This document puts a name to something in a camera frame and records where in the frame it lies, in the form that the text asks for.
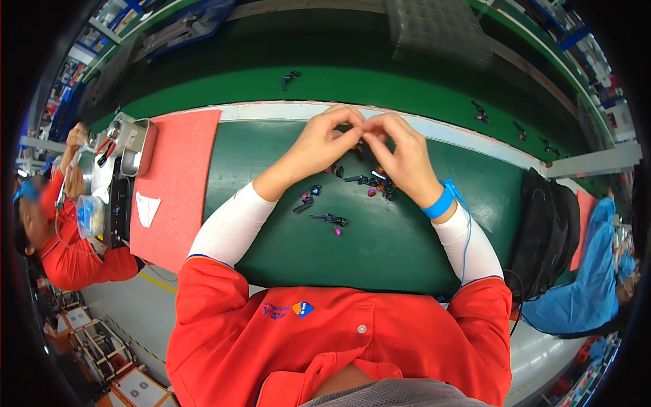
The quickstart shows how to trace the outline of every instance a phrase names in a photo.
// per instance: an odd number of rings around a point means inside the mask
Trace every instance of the red jacket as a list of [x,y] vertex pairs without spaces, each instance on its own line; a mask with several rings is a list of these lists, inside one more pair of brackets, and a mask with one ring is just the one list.
[[[63,185],[63,176],[57,170],[52,183],[43,191],[41,210],[50,222],[55,221],[55,203]],[[59,211],[59,241],[57,235],[38,251],[43,269],[48,279],[61,290],[81,290],[93,283],[128,280],[138,274],[138,265],[128,247],[107,249],[99,256],[86,239],[79,237],[77,231],[77,210],[75,204],[66,199]]]
[[433,378],[502,405],[511,384],[511,293],[489,277],[447,311],[430,296],[270,288],[202,256],[179,273],[167,374],[193,406],[297,406],[349,363],[371,379]]

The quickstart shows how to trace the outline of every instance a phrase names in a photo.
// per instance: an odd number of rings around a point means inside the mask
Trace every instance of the black backpack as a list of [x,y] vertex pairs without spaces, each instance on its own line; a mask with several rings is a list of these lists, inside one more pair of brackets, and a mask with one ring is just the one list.
[[537,299],[567,269],[579,245],[579,202],[574,193],[548,182],[533,168],[522,182],[522,219],[506,285],[516,303]]

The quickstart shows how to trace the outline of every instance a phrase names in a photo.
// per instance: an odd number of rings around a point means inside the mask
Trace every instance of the blue smock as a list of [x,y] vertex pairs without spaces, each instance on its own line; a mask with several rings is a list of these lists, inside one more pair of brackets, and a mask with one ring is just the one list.
[[522,320],[559,335],[593,330],[617,315],[613,266],[615,202],[600,200],[590,214],[583,262],[573,283],[553,287],[536,301],[525,302]]
[[633,271],[635,270],[635,259],[627,251],[622,254],[622,258],[619,259],[619,268],[617,271],[617,279],[620,284],[624,284],[624,280],[629,277],[633,277]]

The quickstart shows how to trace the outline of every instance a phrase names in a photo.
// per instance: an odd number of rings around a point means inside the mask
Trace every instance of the white floor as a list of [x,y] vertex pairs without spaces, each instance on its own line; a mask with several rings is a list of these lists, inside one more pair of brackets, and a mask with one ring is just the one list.
[[[176,318],[176,282],[164,279],[175,280],[176,275],[155,269],[160,276],[145,269],[149,278],[138,275],[120,283],[95,284],[82,293],[92,317],[108,316],[108,324],[132,342],[139,362],[147,365],[153,378],[168,386],[164,361]],[[250,295],[263,289],[249,288]],[[505,406],[515,405],[543,386],[576,356],[582,344],[582,339],[554,339],[520,322],[511,338],[513,383]]]

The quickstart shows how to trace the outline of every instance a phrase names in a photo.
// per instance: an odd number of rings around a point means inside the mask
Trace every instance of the white arm sleeve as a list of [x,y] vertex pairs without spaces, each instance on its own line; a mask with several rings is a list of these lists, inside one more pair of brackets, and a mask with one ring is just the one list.
[[[504,279],[502,267],[493,246],[474,219],[472,219],[472,231],[470,230],[468,219],[472,218],[459,203],[454,215],[447,222],[440,225],[432,224],[439,235],[454,273],[461,281],[461,286],[492,275]],[[463,273],[466,242],[468,242],[468,248],[465,254],[465,273]]]
[[189,256],[204,255],[235,266],[276,204],[260,198],[253,183],[248,183],[210,215],[199,229]]

